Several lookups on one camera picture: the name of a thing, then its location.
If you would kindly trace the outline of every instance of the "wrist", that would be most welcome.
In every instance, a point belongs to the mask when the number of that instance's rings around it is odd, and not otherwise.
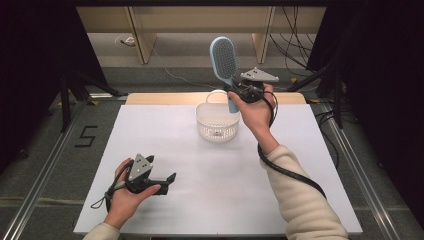
[[[280,144],[274,138],[269,128],[262,131],[253,132],[256,140],[262,148],[262,152],[266,155],[274,151]]]
[[[122,228],[122,226],[124,226],[126,221],[127,221],[127,219],[123,219],[122,217],[120,217],[120,214],[115,216],[115,215],[109,213],[106,216],[106,218],[103,222],[109,224],[110,226],[112,226],[112,227],[114,227],[118,230],[120,230]]]

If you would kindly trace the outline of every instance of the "white mesh basket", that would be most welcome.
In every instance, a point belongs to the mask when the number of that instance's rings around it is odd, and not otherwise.
[[[236,136],[240,112],[230,113],[227,103],[209,102],[209,97],[215,93],[227,94],[222,90],[214,90],[206,97],[206,102],[197,105],[197,128],[204,139],[222,143]]]

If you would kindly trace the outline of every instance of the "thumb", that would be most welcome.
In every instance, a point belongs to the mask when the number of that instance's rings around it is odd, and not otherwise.
[[[139,193],[138,197],[141,201],[144,201],[145,199],[147,199],[148,197],[152,196],[157,191],[159,191],[160,188],[161,188],[160,184],[150,186],[146,190],[144,190],[143,192]]]

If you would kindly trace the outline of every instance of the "white paper surface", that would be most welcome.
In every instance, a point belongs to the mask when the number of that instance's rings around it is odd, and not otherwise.
[[[276,139],[291,149],[350,234],[362,229],[308,105],[280,105],[272,126]],[[118,114],[76,233],[85,234],[106,216],[91,209],[126,158],[155,155],[151,179],[176,172],[168,195],[145,200],[121,229],[143,236],[272,236],[284,234],[268,177],[259,165],[257,142],[240,120],[237,136],[211,143],[197,132],[195,106],[124,105]]]

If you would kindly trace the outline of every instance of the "cream sleeve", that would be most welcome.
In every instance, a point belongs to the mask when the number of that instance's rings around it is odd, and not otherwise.
[[[296,156],[285,146],[277,147],[266,157],[282,168],[309,178]],[[269,168],[262,161],[261,165],[268,173],[281,216],[287,222],[289,240],[348,238],[339,217],[318,190]]]

